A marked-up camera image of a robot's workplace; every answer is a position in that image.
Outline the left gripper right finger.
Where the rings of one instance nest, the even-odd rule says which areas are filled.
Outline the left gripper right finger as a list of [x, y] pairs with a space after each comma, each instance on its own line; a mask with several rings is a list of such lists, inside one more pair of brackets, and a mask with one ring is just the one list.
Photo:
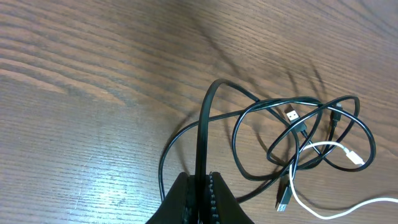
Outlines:
[[240, 207], [219, 172], [212, 172], [209, 181], [211, 223], [254, 224]]

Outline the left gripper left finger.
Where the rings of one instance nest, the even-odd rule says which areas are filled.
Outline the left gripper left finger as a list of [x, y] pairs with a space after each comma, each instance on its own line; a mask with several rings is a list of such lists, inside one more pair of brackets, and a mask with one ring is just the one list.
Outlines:
[[181, 172], [160, 207], [147, 224], [189, 224], [195, 222], [195, 178]]

